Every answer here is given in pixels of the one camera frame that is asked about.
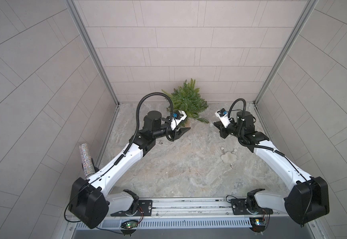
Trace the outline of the beige paw shaped object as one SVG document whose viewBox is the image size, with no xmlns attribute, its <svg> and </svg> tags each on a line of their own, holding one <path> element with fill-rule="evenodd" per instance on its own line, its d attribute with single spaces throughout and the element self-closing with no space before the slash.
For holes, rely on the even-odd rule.
<svg viewBox="0 0 347 239">
<path fill-rule="evenodd" d="M 221 160 L 225 164 L 233 164 L 237 161 L 237 149 L 234 148 L 232 151 L 226 151 L 224 147 L 221 147 L 222 155 L 220 156 Z"/>
</svg>

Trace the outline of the small green christmas tree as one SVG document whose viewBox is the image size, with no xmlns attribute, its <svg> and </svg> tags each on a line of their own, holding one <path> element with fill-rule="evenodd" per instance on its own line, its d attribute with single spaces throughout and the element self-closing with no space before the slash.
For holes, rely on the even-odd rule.
<svg viewBox="0 0 347 239">
<path fill-rule="evenodd" d="M 201 97 L 200 89 L 196 88 L 196 80 L 184 81 L 182 86 L 174 88 L 172 93 L 162 90 L 168 95 L 174 110 L 184 111 L 189 118 L 198 120 L 202 123 L 209 123 L 209 120 L 200 116 L 208 108 L 208 102 Z"/>
</svg>

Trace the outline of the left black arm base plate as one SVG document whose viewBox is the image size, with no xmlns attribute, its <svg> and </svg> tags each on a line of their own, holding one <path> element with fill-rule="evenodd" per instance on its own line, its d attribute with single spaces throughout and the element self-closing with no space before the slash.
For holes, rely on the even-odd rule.
<svg viewBox="0 0 347 239">
<path fill-rule="evenodd" d="M 141 208 L 143 211 L 144 216 L 151 216 L 151 211 L 152 211 L 152 200 L 139 200 L 138 202 L 138 208 Z M 141 212 L 139 210 L 136 210 L 135 213 L 130 213 L 130 212 L 124 212 L 124 211 L 119 211 L 116 213 L 111 214 L 111 217 L 140 217 Z"/>
</svg>

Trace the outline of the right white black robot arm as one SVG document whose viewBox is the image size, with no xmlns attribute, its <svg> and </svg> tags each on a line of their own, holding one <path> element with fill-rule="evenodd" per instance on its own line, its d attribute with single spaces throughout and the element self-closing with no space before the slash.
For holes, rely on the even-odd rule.
<svg viewBox="0 0 347 239">
<path fill-rule="evenodd" d="M 230 118 L 225 109 L 217 111 L 215 115 L 219 120 L 214 126 L 219 129 L 220 136 L 237 137 L 238 142 L 264 160 L 290 190 L 287 196 L 265 189 L 250 191 L 245 203 L 249 213 L 258 214 L 268 208 L 287 213 L 299 225 L 330 213 L 327 182 L 296 166 L 264 133 L 256 131 L 250 112 L 239 111 L 236 119 Z"/>
</svg>

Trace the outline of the left green circuit board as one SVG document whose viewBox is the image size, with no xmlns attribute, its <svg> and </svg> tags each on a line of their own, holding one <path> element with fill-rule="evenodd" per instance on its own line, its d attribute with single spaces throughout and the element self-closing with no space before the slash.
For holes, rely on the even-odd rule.
<svg viewBox="0 0 347 239">
<path fill-rule="evenodd" d="M 136 228 L 138 224 L 139 223 L 136 220 L 129 220 L 129 221 L 122 222 L 121 228 L 124 230 L 131 230 Z"/>
</svg>

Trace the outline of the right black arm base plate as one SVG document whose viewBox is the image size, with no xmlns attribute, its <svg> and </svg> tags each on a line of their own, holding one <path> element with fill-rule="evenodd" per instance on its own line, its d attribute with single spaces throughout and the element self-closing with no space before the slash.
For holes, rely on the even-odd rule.
<svg viewBox="0 0 347 239">
<path fill-rule="evenodd" d="M 234 215 L 263 215 L 273 214 L 269 208 L 261 208 L 255 200 L 233 198 L 229 200 Z"/>
</svg>

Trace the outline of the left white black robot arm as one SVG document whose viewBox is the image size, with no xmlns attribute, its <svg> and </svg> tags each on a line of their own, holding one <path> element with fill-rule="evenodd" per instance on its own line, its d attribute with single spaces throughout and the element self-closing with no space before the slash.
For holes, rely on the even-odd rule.
<svg viewBox="0 0 347 239">
<path fill-rule="evenodd" d="M 177 140 L 189 131 L 188 127 L 178 127 L 186 118 L 185 111 L 181 110 L 175 110 L 173 116 L 167 118 L 158 111 L 148 112 L 143 128 L 114 159 L 86 179 L 78 178 L 73 183 L 67 209 L 90 229 L 99 226 L 108 214 L 125 212 L 134 215 L 139 207 L 136 193 L 124 190 L 110 194 L 110 191 L 127 170 L 155 146 L 156 139 Z"/>
</svg>

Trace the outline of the aluminium mounting rail frame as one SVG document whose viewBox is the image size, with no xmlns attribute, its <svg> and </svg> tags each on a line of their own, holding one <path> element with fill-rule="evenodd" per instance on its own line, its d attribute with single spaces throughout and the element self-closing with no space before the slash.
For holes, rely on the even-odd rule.
<svg viewBox="0 0 347 239">
<path fill-rule="evenodd" d="M 269 215 L 234 215 L 226 198 L 146 198 L 152 200 L 151 216 L 106 218 L 94 229 L 72 219 L 63 223 L 57 239 L 327 239 L 320 220 L 304 227 L 287 214 L 273 210 Z M 265 231 L 250 230 L 249 218 L 263 218 Z M 122 222 L 136 220 L 131 230 Z"/>
</svg>

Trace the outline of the glittery silver cylinder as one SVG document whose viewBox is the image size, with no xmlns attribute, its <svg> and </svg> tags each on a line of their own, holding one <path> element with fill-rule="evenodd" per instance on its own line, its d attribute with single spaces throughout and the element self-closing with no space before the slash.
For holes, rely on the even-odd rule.
<svg viewBox="0 0 347 239">
<path fill-rule="evenodd" d="M 82 168 L 86 178 L 96 173 L 96 169 L 93 163 L 93 159 L 91 157 L 88 144 L 83 143 L 79 146 Z"/>
</svg>

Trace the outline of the green circuit board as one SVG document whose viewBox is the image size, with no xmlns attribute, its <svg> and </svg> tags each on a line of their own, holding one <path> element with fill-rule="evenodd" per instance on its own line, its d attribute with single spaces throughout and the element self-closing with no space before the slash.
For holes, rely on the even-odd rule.
<svg viewBox="0 0 347 239">
<path fill-rule="evenodd" d="M 267 222 L 263 218 L 249 218 L 250 223 L 251 223 L 251 228 L 250 230 L 255 232 L 255 233 L 261 233 L 265 231 L 267 227 Z"/>
<path fill-rule="evenodd" d="M 136 228 L 138 224 L 139 223 L 136 220 L 129 220 L 129 221 L 122 222 L 121 228 L 124 230 L 131 230 Z"/>
</svg>

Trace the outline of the right green circuit board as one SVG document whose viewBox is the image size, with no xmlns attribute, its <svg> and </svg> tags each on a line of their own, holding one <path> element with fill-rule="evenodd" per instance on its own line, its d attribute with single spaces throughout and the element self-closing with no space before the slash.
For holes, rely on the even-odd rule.
<svg viewBox="0 0 347 239">
<path fill-rule="evenodd" d="M 265 231 L 267 227 L 267 222 L 263 218 L 249 218 L 250 223 L 251 223 L 251 228 L 250 230 L 255 232 L 255 233 L 261 233 Z"/>
</svg>

